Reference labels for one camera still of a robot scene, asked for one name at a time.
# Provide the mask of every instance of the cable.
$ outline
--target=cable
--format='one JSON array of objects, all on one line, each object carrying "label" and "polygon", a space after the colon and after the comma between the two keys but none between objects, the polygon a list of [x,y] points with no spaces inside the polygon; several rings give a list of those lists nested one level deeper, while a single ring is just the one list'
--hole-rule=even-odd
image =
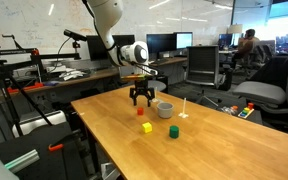
[{"label": "cable", "polygon": [[92,12],[92,10],[90,9],[90,6],[87,4],[86,0],[82,0],[83,4],[85,5],[87,11],[91,14],[91,16],[94,18],[94,14]]},{"label": "cable", "polygon": [[[63,44],[61,45],[60,49],[59,49],[58,52],[57,52],[57,55],[60,54],[60,51],[61,51],[62,47],[63,47],[64,44],[65,44],[68,40],[70,40],[70,39],[71,39],[71,37],[67,38],[66,41],[63,42]],[[57,57],[57,59],[56,59],[56,61],[55,61],[55,67],[54,67],[54,69],[50,70],[49,72],[47,72],[47,73],[45,73],[45,74],[50,74],[51,72],[53,72],[53,71],[57,68],[57,64],[58,64],[58,57]]]}]

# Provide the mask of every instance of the green cylinder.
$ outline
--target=green cylinder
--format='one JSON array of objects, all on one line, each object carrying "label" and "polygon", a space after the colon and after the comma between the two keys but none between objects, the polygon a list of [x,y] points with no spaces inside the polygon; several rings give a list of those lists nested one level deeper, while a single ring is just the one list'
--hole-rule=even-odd
[{"label": "green cylinder", "polygon": [[179,136],[179,128],[177,126],[170,127],[170,137],[173,139],[178,138]]}]

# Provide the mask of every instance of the whiteboard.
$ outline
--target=whiteboard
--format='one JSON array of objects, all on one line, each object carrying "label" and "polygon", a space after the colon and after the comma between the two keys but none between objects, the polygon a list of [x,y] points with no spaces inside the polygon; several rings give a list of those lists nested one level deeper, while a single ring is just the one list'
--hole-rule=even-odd
[{"label": "whiteboard", "polygon": [[[210,44],[216,41],[219,33],[225,33],[230,24],[231,11],[217,10],[204,0],[171,0],[158,8],[149,9],[164,0],[123,0],[122,18],[112,28],[112,34],[134,34],[136,41],[146,41],[146,34],[191,31],[195,44]],[[49,15],[51,4],[54,4]],[[185,21],[183,16],[208,19],[208,22]],[[23,48],[38,48],[42,54],[57,53],[68,38],[65,29],[83,35],[94,35],[93,19],[81,0],[0,0],[0,46],[1,49],[14,49],[11,38],[2,34],[13,34]],[[74,52],[73,40],[68,41],[61,53]],[[89,58],[86,42],[80,42],[78,52],[83,59]],[[27,60],[12,57],[12,62]]]}]

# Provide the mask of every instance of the computer monitor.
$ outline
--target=computer monitor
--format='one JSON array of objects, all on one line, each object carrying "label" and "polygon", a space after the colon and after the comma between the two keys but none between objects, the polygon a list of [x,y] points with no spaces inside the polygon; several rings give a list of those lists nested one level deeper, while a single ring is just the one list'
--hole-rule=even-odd
[{"label": "computer monitor", "polygon": [[156,54],[160,52],[176,50],[176,34],[146,34],[148,52]]},{"label": "computer monitor", "polygon": [[[108,60],[109,56],[101,38],[97,35],[86,36],[91,61]],[[135,42],[134,35],[113,35],[115,43],[120,47]]]},{"label": "computer monitor", "polygon": [[218,39],[218,46],[220,50],[224,48],[224,46],[230,46],[232,44],[233,34],[220,34]]},{"label": "computer monitor", "polygon": [[193,45],[192,32],[175,32],[176,34],[176,49],[185,49],[187,46]]}]

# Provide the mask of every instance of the table leg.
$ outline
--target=table leg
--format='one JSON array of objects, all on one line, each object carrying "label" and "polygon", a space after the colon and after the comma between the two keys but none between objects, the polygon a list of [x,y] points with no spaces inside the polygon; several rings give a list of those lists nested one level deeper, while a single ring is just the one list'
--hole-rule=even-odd
[{"label": "table leg", "polygon": [[98,163],[98,156],[97,156],[97,151],[96,151],[96,139],[94,138],[94,136],[90,133],[90,131],[86,128],[85,126],[85,131],[87,134],[87,139],[88,139],[88,144],[90,147],[90,153],[92,156],[92,161],[93,161],[93,166],[94,166],[94,170],[95,170],[95,174],[100,172],[100,165]]}]

